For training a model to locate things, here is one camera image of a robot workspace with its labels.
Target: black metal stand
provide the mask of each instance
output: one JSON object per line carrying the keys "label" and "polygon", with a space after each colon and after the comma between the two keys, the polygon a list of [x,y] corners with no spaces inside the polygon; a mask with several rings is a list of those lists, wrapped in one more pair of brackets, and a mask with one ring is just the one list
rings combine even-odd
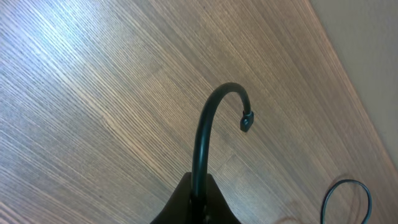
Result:
{"label": "black metal stand", "polygon": [[237,83],[219,86],[207,99],[199,119],[192,173],[186,173],[161,213],[152,223],[239,223],[229,209],[214,178],[207,174],[211,125],[223,97],[236,92],[242,99],[240,128],[246,132],[254,121],[246,90]]}

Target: black hook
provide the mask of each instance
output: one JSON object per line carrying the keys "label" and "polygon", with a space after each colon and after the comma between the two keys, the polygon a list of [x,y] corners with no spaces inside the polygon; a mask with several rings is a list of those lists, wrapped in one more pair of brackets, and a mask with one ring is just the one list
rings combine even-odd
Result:
{"label": "black hook", "polygon": [[211,125],[213,124],[213,118],[219,103],[223,97],[230,92],[238,93],[243,103],[244,111],[240,123],[241,130],[247,132],[254,121],[254,113],[250,108],[248,93],[237,83],[222,84],[215,89],[207,99],[200,115],[195,137],[191,179],[191,200],[193,209],[199,210],[200,212],[203,211],[206,204],[206,175]]}

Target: black cable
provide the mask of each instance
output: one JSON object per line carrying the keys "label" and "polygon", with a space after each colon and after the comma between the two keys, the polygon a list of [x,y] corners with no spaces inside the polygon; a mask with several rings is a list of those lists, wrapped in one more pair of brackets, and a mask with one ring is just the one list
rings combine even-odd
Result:
{"label": "black cable", "polygon": [[361,182],[357,181],[357,180],[350,180],[350,179],[345,179],[345,180],[341,180],[337,183],[334,184],[334,186],[332,186],[328,192],[325,195],[325,198],[323,199],[322,202],[322,210],[321,210],[321,224],[325,223],[325,212],[326,212],[326,205],[328,203],[328,200],[331,196],[331,194],[333,193],[333,191],[340,185],[343,183],[354,183],[354,184],[358,184],[360,185],[365,191],[366,194],[368,195],[368,211],[366,212],[365,218],[362,221],[362,224],[366,224],[369,220],[369,218],[371,217],[371,212],[372,212],[372,197],[371,197],[371,193],[369,191],[369,189],[362,184]]}

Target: beige wall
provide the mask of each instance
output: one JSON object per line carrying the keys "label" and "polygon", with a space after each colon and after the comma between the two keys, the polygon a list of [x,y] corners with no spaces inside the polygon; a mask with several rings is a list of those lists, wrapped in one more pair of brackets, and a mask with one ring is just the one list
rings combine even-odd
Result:
{"label": "beige wall", "polygon": [[398,1],[310,1],[398,167]]}

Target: curved metal rod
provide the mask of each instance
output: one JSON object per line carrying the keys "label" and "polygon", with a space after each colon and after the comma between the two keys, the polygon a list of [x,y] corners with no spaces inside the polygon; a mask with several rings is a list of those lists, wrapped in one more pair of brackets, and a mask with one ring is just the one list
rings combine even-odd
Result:
{"label": "curved metal rod", "polygon": [[207,99],[200,115],[197,134],[195,137],[195,147],[193,150],[192,164],[192,199],[195,203],[205,204],[206,199],[206,175],[207,160],[209,154],[209,142],[211,125],[217,107],[223,97],[230,92],[236,92],[242,99],[243,117],[241,120],[241,130],[246,132],[254,121],[254,113],[250,108],[250,101],[246,90],[237,83],[225,83],[219,86]]}

